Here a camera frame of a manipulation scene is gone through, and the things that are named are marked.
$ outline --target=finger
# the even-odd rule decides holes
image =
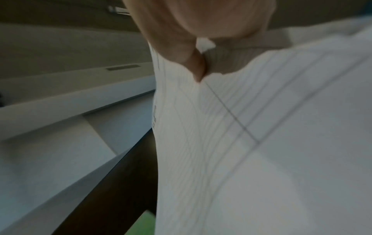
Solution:
[[[207,64],[205,62],[205,58],[196,48],[194,49],[191,56],[181,64],[193,74],[194,80],[196,82],[201,82],[207,72]]]

